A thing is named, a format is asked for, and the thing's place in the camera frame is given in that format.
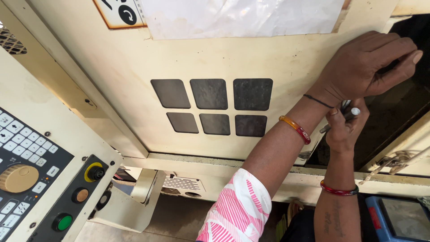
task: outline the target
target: black string bracelet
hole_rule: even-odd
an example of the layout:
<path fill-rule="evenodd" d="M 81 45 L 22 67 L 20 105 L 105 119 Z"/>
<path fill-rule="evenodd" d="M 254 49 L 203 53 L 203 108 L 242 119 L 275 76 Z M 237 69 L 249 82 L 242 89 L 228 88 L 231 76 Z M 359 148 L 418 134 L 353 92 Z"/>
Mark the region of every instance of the black string bracelet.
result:
<path fill-rule="evenodd" d="M 309 98 L 309 99 L 315 100 L 315 101 L 317 101 L 317 102 L 321 103 L 322 105 L 326 106 L 327 108 L 331 108 L 331 109 L 332 109 L 332 108 L 334 108 L 334 107 L 332 107 L 332 106 L 329 106 L 329 105 L 327 105 L 327 104 L 325 104 L 325 103 L 323 103 L 323 102 L 319 101 L 318 99 L 316 99 L 316 98 L 312 97 L 311 95 L 303 94 L 303 96 L 305 96 L 305 97 L 307 97 L 307 98 Z"/>

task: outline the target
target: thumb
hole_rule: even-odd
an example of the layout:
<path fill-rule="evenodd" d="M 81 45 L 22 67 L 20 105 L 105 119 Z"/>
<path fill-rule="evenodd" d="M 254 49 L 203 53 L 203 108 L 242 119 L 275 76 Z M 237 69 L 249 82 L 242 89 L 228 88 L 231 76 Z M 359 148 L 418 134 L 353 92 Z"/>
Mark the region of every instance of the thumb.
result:
<path fill-rule="evenodd" d="M 416 50 L 403 58 L 391 71 L 376 75 L 376 81 L 369 86 L 369 95 L 379 95 L 393 86 L 412 77 L 415 73 L 415 65 L 423 56 L 422 50 Z"/>
<path fill-rule="evenodd" d="M 331 109 L 327 113 L 326 118 L 333 130 L 345 127 L 345 118 L 338 108 Z"/>

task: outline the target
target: striped sleeve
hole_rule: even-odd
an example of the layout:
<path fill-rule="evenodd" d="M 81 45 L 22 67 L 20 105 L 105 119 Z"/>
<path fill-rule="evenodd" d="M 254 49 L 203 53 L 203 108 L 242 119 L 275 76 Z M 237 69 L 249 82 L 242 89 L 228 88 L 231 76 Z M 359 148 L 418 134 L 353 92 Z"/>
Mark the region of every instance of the striped sleeve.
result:
<path fill-rule="evenodd" d="M 271 209 L 270 195 L 264 185 L 239 169 L 209 210 L 197 241 L 257 242 Z"/>

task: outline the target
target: paper sheet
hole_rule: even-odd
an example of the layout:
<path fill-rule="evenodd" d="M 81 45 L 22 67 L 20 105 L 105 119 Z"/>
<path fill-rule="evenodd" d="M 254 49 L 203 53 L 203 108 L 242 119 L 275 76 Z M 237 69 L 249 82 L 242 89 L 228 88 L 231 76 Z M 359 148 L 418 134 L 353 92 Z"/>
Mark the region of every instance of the paper sheet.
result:
<path fill-rule="evenodd" d="M 155 40 L 330 33 L 344 0 L 139 0 Z"/>

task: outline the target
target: hand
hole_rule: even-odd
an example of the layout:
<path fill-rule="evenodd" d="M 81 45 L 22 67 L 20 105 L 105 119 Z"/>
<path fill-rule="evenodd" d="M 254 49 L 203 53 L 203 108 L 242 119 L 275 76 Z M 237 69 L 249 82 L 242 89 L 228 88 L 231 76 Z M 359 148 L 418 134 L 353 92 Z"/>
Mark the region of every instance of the hand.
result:
<path fill-rule="evenodd" d="M 410 38 L 370 31 L 340 47 L 308 93 L 332 106 L 378 95 L 410 78 L 422 55 Z M 395 59 L 400 63 L 394 69 L 376 73 Z"/>
<path fill-rule="evenodd" d="M 350 107 L 360 109 L 360 114 L 346 122 L 338 108 L 333 108 L 326 114 L 327 121 L 331 127 L 326 136 L 330 152 L 354 152 L 355 142 L 369 117 L 369 110 L 363 98 L 353 100 Z"/>

